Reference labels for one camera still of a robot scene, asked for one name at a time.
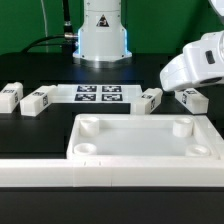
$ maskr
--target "white rectangular block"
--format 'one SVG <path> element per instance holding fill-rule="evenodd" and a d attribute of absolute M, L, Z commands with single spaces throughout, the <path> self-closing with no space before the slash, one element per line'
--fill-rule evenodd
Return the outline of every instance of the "white rectangular block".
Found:
<path fill-rule="evenodd" d="M 140 85 L 58 85 L 52 103 L 131 103 L 142 94 Z"/>
<path fill-rule="evenodd" d="M 91 129 L 96 118 L 99 132 L 83 134 L 83 121 Z M 189 122 L 191 136 L 173 132 L 176 125 L 180 132 L 188 129 Z M 74 122 L 67 160 L 74 167 L 74 187 L 218 187 L 224 185 L 223 142 L 205 116 L 81 114 Z M 82 154 L 77 154 L 81 145 Z M 95 154 L 90 154 L 90 145 L 95 145 Z"/>
<path fill-rule="evenodd" d="M 184 91 L 175 91 L 175 98 L 192 114 L 205 114 L 208 111 L 209 99 L 190 88 Z"/>
<path fill-rule="evenodd" d="M 23 85 L 19 82 L 9 83 L 0 92 L 0 113 L 12 113 L 23 98 Z"/>
<path fill-rule="evenodd" d="M 147 89 L 140 97 L 131 103 L 131 114 L 150 114 L 161 104 L 163 91 L 159 88 Z"/>
<path fill-rule="evenodd" d="M 0 187 L 72 187 L 73 164 L 64 159 L 3 159 Z"/>
<path fill-rule="evenodd" d="M 37 116 L 51 104 L 51 95 L 55 95 L 56 86 L 41 86 L 20 101 L 21 114 Z"/>

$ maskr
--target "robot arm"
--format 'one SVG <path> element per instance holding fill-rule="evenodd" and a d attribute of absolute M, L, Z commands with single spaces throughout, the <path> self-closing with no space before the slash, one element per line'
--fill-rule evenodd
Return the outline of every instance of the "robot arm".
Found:
<path fill-rule="evenodd" d="M 220 17 L 221 22 L 224 24 L 224 1 L 223 0 L 209 0 L 214 11 Z"/>
<path fill-rule="evenodd" d="M 210 0 L 224 22 L 224 0 Z M 165 91 L 224 84 L 224 31 L 187 44 L 160 73 Z"/>

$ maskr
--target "white plastic part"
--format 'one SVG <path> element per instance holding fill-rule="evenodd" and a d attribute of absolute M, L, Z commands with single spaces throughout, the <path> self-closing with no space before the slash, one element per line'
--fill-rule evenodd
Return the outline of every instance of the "white plastic part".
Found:
<path fill-rule="evenodd" d="M 177 118 L 173 123 L 173 135 L 179 138 L 186 138 L 192 135 L 193 120 L 188 117 Z"/>
<path fill-rule="evenodd" d="M 52 103 L 131 103 L 140 85 L 58 85 Z"/>
<path fill-rule="evenodd" d="M 81 136 L 80 120 L 93 116 L 100 120 L 100 134 Z M 189 116 L 192 136 L 176 138 L 173 122 L 184 117 L 78 115 L 67 159 L 1 159 L 0 187 L 224 187 L 223 139 L 205 116 Z M 94 144 L 97 155 L 74 154 L 82 143 Z"/>
<path fill-rule="evenodd" d="M 222 23 L 224 23 L 224 2 L 223 2 L 223 0 L 209 0 L 209 2 L 213 6 L 215 12 L 220 17 Z"/>
<path fill-rule="evenodd" d="M 150 114 L 161 104 L 163 91 L 159 88 L 147 89 L 140 97 L 131 102 L 131 114 Z"/>
<path fill-rule="evenodd" d="M 20 101 L 21 114 L 37 116 L 51 104 L 51 96 L 56 95 L 56 86 L 41 86 Z"/>
<path fill-rule="evenodd" d="M 175 91 L 175 98 L 192 114 L 206 114 L 208 111 L 209 99 L 196 89 Z"/>
<path fill-rule="evenodd" d="M 203 145 L 189 145 L 186 148 L 186 156 L 209 156 L 210 150 Z"/>
<path fill-rule="evenodd" d="M 189 43 L 160 73 L 165 91 L 223 84 L 224 31 L 205 34 Z"/>
<path fill-rule="evenodd" d="M 199 85 L 205 80 L 224 76 L 223 38 L 224 31 L 216 32 L 210 36 L 207 35 L 206 38 L 202 37 L 200 41 L 187 44 L 183 48 L 185 62 L 193 84 Z M 212 53 L 214 63 L 209 64 L 206 52 Z"/>
<path fill-rule="evenodd" d="M 12 113 L 23 98 L 23 85 L 19 82 L 9 83 L 0 92 L 0 113 Z"/>
<path fill-rule="evenodd" d="M 160 73 L 160 80 L 165 91 L 191 87 L 191 77 L 183 54 L 175 57 L 163 68 Z"/>
<path fill-rule="evenodd" d="M 99 118 L 88 117 L 80 120 L 80 134 L 84 137 L 94 137 L 99 134 Z"/>
<path fill-rule="evenodd" d="M 84 24 L 79 29 L 79 49 L 73 57 L 113 62 L 131 56 L 126 30 L 121 25 L 121 1 L 84 0 Z"/>
<path fill-rule="evenodd" d="M 74 147 L 74 154 L 78 156 L 96 155 L 97 147 L 89 143 L 78 144 Z"/>

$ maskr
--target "cable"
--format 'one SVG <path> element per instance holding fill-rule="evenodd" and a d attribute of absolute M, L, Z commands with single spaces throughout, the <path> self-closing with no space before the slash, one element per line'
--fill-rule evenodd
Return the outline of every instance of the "cable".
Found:
<path fill-rule="evenodd" d="M 44 0 L 41 0 L 41 6 L 42 6 L 43 17 L 44 17 L 45 37 L 47 37 L 48 36 L 48 22 L 47 22 L 47 14 L 46 14 Z"/>
<path fill-rule="evenodd" d="M 49 43 L 46 43 L 46 44 L 37 44 L 37 45 L 33 45 L 32 47 L 29 48 L 29 50 L 33 47 L 48 47 L 48 46 L 62 46 L 63 43 L 55 43 L 55 44 L 49 44 Z"/>
<path fill-rule="evenodd" d="M 47 40 L 59 39 L 59 38 L 64 38 L 64 35 L 63 34 L 59 34 L 59 35 L 52 35 L 52 36 L 49 36 L 49 37 L 41 38 L 39 40 L 34 41 L 33 43 L 31 43 L 27 47 L 25 47 L 21 52 L 22 53 L 27 53 L 30 48 L 34 47 L 35 45 L 37 45 L 37 44 L 39 44 L 41 42 L 44 42 L 44 41 L 47 41 Z"/>
<path fill-rule="evenodd" d="M 73 33 L 72 23 L 69 13 L 69 2 L 68 0 L 62 0 L 63 14 L 64 14 L 64 32 Z"/>

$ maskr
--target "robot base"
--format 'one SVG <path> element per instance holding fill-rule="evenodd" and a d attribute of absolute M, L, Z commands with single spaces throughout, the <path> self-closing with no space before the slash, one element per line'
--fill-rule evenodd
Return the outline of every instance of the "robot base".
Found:
<path fill-rule="evenodd" d="M 132 63 L 132 57 L 126 57 L 115 61 L 93 61 L 73 57 L 73 63 L 92 68 L 117 68 Z"/>

